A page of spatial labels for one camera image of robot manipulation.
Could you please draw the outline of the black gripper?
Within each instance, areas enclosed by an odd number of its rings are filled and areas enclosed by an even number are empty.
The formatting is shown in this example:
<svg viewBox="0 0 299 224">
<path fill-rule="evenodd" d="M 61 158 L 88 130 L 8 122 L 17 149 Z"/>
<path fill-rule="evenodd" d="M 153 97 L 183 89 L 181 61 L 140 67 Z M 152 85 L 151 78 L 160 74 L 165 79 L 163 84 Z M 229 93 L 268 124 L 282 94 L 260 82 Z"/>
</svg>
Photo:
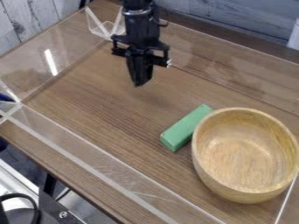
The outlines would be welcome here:
<svg viewBox="0 0 299 224">
<path fill-rule="evenodd" d="M 111 36 L 112 53 L 125 57 L 127 68 L 135 86 L 145 84 L 152 79 L 153 65 L 169 66 L 169 46 L 160 41 L 157 10 L 121 10 L 125 19 L 125 34 Z"/>
</svg>

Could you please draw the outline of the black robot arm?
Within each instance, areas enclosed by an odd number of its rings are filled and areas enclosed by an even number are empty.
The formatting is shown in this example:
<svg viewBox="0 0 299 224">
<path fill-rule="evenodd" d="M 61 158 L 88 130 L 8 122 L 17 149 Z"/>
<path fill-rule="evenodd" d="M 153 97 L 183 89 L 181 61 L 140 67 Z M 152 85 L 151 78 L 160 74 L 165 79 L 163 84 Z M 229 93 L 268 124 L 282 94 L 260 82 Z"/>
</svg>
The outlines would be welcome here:
<svg viewBox="0 0 299 224">
<path fill-rule="evenodd" d="M 169 66 L 169 46 L 160 41 L 159 7 L 155 0 L 123 0 L 125 35 L 111 36 L 112 53 L 125 57 L 131 81 L 141 87 L 153 77 L 153 67 Z"/>
</svg>

